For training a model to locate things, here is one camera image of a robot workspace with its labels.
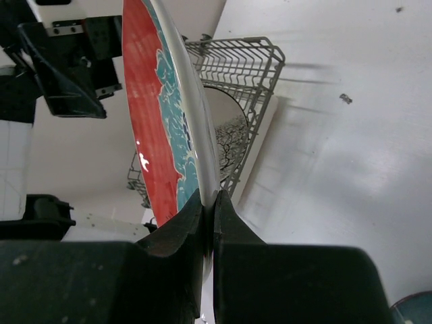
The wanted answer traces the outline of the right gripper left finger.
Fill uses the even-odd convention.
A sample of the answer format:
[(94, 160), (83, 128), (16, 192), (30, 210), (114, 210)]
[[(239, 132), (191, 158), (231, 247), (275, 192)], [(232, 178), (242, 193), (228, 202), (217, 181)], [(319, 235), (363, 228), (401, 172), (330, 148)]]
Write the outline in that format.
[(32, 194), (1, 222), (2, 323), (193, 323), (203, 283), (203, 206), (132, 241), (66, 242), (70, 206)]

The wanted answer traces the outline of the small dark debris speck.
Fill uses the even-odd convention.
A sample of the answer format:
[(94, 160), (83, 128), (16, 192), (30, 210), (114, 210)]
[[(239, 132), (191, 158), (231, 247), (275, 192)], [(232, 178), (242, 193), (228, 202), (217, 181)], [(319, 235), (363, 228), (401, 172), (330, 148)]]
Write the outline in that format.
[(340, 95), (340, 98), (341, 100), (343, 100), (343, 102), (347, 103), (348, 105), (353, 102), (353, 100), (347, 94), (344, 93)]

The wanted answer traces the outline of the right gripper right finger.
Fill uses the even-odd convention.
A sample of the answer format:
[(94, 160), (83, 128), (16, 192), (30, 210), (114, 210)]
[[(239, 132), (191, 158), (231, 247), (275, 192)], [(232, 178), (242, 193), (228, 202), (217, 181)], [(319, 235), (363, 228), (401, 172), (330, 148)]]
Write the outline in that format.
[(214, 216), (217, 323), (391, 323), (379, 273), (345, 246), (270, 244), (235, 212), (226, 191)]

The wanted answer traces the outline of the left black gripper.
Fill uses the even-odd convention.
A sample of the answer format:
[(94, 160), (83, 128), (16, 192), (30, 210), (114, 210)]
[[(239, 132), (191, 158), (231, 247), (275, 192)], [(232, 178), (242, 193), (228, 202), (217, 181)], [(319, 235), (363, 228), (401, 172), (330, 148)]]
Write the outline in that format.
[[(112, 97), (122, 89), (113, 63), (122, 56), (122, 17), (91, 17), (85, 3), (34, 1), (38, 22), (18, 26), (36, 81), (57, 117), (106, 118), (97, 97)], [(81, 77), (71, 70), (79, 66)]]

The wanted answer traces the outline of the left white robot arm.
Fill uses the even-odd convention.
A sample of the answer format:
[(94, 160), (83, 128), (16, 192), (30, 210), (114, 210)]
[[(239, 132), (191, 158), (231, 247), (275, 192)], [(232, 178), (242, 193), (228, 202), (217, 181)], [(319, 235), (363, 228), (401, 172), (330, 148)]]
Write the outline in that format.
[(104, 119), (102, 100), (121, 89), (122, 18), (90, 17), (77, 1), (2, 1), (1, 238), (62, 240), (76, 222), (50, 194), (29, 194), (36, 102), (52, 115)]

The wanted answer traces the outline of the red teal floral plate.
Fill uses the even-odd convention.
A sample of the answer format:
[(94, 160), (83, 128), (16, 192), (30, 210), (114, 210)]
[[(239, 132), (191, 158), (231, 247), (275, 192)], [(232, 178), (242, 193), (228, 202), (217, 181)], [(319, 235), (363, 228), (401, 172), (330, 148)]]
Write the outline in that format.
[(157, 224), (196, 194), (210, 234), (220, 189), (217, 141), (184, 39), (161, 1), (124, 1), (121, 45), (136, 154)]

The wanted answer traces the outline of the lower dark blue plate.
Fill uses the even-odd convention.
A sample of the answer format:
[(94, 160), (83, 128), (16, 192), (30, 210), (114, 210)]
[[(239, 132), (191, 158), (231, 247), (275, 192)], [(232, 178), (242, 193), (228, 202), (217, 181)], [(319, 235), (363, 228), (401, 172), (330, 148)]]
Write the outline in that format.
[(390, 307), (393, 323), (432, 324), (431, 291), (411, 294)]

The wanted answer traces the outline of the white tree pattern plate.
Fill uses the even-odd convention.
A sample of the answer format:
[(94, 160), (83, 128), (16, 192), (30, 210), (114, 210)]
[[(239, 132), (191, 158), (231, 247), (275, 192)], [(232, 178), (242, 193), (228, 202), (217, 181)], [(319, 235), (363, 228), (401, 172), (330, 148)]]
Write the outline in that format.
[(221, 182), (229, 178), (244, 156), (248, 131), (246, 116), (232, 95), (215, 87), (204, 87), (217, 140)]

